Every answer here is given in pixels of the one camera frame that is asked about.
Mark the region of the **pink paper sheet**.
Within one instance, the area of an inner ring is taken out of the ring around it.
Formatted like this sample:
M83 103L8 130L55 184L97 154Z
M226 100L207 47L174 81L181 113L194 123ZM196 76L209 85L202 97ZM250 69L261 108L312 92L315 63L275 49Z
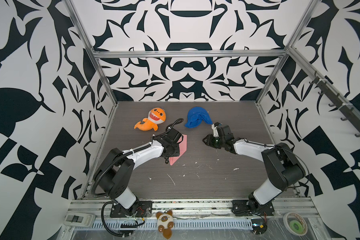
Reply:
M178 141L178 155L175 157L169 158L169 163L171 166L175 164L175 162L187 151L187 135L183 135Z

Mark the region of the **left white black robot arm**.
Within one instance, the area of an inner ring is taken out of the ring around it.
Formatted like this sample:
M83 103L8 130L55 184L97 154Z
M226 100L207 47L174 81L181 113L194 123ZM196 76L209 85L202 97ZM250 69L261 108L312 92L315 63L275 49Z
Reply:
M94 173L91 195L109 198L112 204L121 206L124 215L132 216L139 207L138 197L128 187L134 169L156 158L169 163L169 158L180 155L180 143L184 139L179 131L170 128L137 148L112 149Z

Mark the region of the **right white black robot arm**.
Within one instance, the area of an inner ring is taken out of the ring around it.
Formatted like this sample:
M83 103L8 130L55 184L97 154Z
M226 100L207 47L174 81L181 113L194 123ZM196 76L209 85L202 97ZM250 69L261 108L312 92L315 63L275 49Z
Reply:
M232 201L232 213L235 216L271 215L272 201L307 175L299 158L284 143L267 145L236 138L228 125L220 123L213 124L212 130L212 134L203 138L205 145L225 149L235 155L247 156L265 165L267 179L262 185L253 191L247 200Z

